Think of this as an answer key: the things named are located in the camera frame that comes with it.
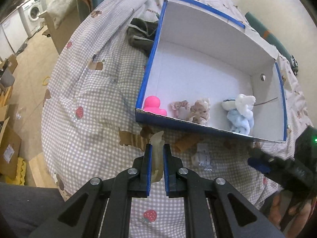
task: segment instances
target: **washing machine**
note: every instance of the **washing machine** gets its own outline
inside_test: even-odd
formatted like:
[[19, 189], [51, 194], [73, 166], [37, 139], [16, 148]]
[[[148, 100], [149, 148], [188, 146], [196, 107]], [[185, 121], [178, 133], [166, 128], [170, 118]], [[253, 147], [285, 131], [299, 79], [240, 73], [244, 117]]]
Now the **washing machine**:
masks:
[[40, 24], [44, 19], [39, 18], [39, 14], [43, 12], [41, 0], [29, 0], [19, 7], [21, 21], [28, 37], [32, 37], [40, 28]]

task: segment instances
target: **bed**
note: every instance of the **bed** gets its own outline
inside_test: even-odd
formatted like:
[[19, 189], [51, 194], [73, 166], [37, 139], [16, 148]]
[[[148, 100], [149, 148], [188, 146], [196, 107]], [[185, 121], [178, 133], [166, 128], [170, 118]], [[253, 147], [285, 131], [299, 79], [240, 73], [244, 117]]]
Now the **bed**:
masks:
[[[197, 0], [241, 21], [251, 28], [231, 0]], [[120, 131], [139, 134], [135, 102], [147, 62], [145, 54], [131, 47], [126, 38], [133, 18], [157, 21], [163, 0], [104, 0], [75, 30], [64, 47], [51, 75], [42, 114], [42, 146], [50, 174], [60, 189], [70, 196], [92, 177], [115, 177], [131, 167], [141, 149], [122, 146]], [[89, 67], [100, 62], [99, 69]], [[294, 155], [296, 138], [312, 125], [305, 98], [289, 61], [277, 60], [286, 96], [286, 143], [262, 143], [270, 154], [287, 158]], [[152, 127], [154, 132], [162, 129]], [[166, 143], [174, 144], [182, 132], [163, 129]], [[260, 208], [278, 185], [247, 165], [250, 142], [205, 135], [213, 156], [213, 171], [195, 168], [208, 179], [223, 177], [252, 204]], [[172, 153], [192, 168], [186, 152]], [[157, 219], [145, 223], [143, 213], [157, 212]], [[133, 199], [130, 237], [185, 237], [182, 199], [168, 199], [164, 179], [153, 183], [147, 199]]]

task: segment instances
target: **pink rubber duck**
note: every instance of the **pink rubber duck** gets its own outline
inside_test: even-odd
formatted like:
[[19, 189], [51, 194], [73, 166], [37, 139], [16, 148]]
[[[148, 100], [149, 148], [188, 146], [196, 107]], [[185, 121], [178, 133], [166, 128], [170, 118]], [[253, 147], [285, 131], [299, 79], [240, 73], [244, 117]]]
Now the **pink rubber duck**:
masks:
[[161, 101], [156, 96], [149, 96], [144, 101], [143, 110], [150, 113], [155, 113], [163, 116], [167, 116], [167, 112], [164, 109], [160, 109]]

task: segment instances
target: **silver screw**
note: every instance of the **silver screw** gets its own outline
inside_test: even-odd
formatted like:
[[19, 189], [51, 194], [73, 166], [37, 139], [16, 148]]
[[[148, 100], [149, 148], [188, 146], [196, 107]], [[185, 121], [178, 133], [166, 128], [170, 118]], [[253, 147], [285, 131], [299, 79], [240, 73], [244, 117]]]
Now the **silver screw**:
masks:
[[180, 169], [179, 169], [179, 173], [182, 174], [182, 175], [186, 175], [186, 174], [188, 174], [188, 169], [185, 168], [185, 167], [180, 168]]
[[97, 178], [97, 177], [94, 177], [94, 178], [92, 178], [92, 179], [90, 180], [90, 184], [92, 184], [92, 185], [97, 185], [97, 184], [99, 184], [99, 183], [100, 183], [100, 179]]
[[128, 169], [128, 174], [130, 175], [135, 175], [137, 173], [137, 169], [136, 168], [130, 168]]
[[216, 183], [220, 184], [220, 185], [224, 185], [226, 183], [226, 180], [223, 178], [217, 178], [216, 179]]

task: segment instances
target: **yellow foam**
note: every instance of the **yellow foam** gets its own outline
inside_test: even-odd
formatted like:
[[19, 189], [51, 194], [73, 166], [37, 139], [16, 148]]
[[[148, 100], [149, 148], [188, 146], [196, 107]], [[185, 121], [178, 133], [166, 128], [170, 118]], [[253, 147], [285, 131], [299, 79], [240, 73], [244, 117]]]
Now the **yellow foam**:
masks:
[[15, 179], [10, 179], [9, 177], [6, 176], [5, 182], [9, 184], [24, 185], [25, 172], [26, 172], [26, 163], [23, 160], [23, 158], [18, 157]]

